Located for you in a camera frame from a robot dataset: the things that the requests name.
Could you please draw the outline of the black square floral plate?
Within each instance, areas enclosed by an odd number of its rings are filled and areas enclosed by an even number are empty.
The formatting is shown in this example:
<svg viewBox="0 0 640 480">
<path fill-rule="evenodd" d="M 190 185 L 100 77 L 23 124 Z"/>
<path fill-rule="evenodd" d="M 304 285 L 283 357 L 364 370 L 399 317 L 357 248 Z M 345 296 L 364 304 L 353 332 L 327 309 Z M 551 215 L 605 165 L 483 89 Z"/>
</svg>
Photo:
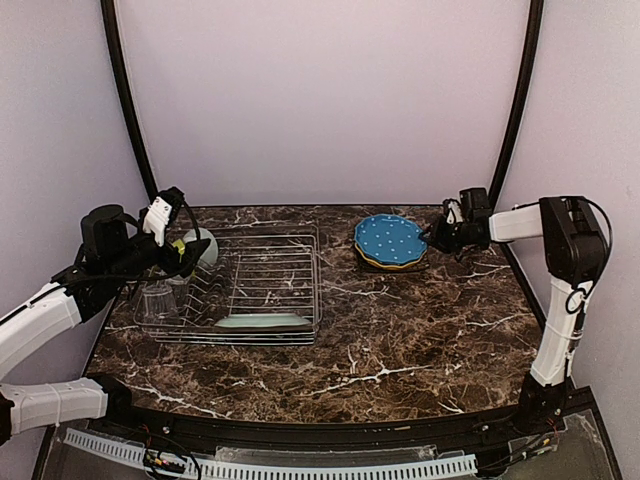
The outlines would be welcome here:
<svg viewBox="0 0 640 480">
<path fill-rule="evenodd" d="M 361 257 L 357 258 L 357 265 L 367 273 L 414 274 L 430 269 L 430 264 L 424 261 L 406 265 L 382 265 Z"/>
</svg>

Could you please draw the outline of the yellow polka dot plate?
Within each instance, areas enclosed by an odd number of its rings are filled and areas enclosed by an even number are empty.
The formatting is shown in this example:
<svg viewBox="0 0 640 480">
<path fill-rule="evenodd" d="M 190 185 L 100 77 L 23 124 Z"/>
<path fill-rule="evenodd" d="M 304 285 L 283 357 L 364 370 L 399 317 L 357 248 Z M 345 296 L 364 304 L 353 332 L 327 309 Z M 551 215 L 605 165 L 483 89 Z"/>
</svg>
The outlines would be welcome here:
<svg viewBox="0 0 640 480">
<path fill-rule="evenodd" d="M 422 253 L 421 255 L 419 255 L 416 259 L 411 260 L 411 261 L 407 261 L 404 263 L 400 263 L 400 264 L 393 264 L 393 263 L 381 263 L 369 256 L 367 256 L 362 249 L 355 245 L 354 246 L 355 251 L 358 253 L 359 257 L 368 265 L 375 267 L 377 269 L 380 270 L 384 270 L 384 271 L 407 271 L 412 267 L 415 267 L 416 265 L 418 265 L 421 261 L 423 261 L 426 256 L 427 256 L 427 252 Z"/>
</svg>

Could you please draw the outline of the blue polka dot plate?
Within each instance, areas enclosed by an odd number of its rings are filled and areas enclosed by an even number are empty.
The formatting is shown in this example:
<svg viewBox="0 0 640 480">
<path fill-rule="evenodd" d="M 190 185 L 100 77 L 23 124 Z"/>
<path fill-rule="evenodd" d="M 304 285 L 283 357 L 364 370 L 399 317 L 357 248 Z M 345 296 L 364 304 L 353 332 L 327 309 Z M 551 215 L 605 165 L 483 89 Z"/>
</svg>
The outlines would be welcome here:
<svg viewBox="0 0 640 480">
<path fill-rule="evenodd" d="M 381 263 L 400 264 L 427 252 L 418 238 L 423 231 L 415 222 L 394 214 L 377 214 L 354 228 L 354 246 Z"/>
</svg>

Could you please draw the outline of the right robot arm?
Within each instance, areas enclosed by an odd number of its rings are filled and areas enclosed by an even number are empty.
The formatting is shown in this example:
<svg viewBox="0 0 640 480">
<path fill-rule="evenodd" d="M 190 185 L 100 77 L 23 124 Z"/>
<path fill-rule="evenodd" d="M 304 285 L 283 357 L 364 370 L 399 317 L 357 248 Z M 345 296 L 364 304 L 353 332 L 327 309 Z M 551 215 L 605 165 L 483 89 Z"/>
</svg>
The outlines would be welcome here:
<svg viewBox="0 0 640 480">
<path fill-rule="evenodd" d="M 469 246 L 486 249 L 493 243 L 542 238 L 551 298 L 537 355 L 510 419 L 522 433 L 539 428 L 564 409 L 590 297 L 611 255 L 611 225 L 598 221 L 604 214 L 583 196 L 541 197 L 495 212 L 485 189 L 470 188 L 445 200 L 440 216 L 419 235 L 446 254 L 459 254 Z"/>
</svg>

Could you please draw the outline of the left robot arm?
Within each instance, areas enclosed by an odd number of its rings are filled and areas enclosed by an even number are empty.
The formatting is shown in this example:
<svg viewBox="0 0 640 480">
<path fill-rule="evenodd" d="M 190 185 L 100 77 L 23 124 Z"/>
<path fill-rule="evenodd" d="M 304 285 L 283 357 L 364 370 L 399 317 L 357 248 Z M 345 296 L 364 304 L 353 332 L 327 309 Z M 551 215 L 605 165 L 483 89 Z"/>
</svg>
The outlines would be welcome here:
<svg viewBox="0 0 640 480">
<path fill-rule="evenodd" d="M 157 197 L 138 219 L 114 204 L 86 215 L 73 264 L 2 317 L 1 373 L 7 375 L 50 340 L 93 319 L 127 283 L 188 277 L 213 241 L 200 231 L 178 244 L 167 240 L 167 228 L 186 207 Z M 1 439 L 71 420 L 104 418 L 130 404 L 129 389 L 108 375 L 39 385 L 3 383 Z"/>
</svg>

